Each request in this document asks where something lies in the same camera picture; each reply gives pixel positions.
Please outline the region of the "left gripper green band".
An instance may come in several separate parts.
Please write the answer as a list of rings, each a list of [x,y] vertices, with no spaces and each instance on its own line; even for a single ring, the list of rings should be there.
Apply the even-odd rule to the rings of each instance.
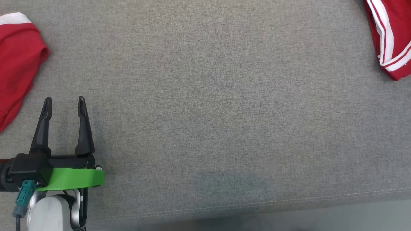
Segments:
[[[78,144],[75,155],[53,155],[49,162],[53,166],[49,184],[37,187],[38,191],[60,191],[98,187],[104,184],[105,173],[95,162],[94,140],[88,110],[83,96],[78,98],[80,118]],[[29,153],[51,155],[49,147],[49,122],[52,118],[52,98],[45,98]]]

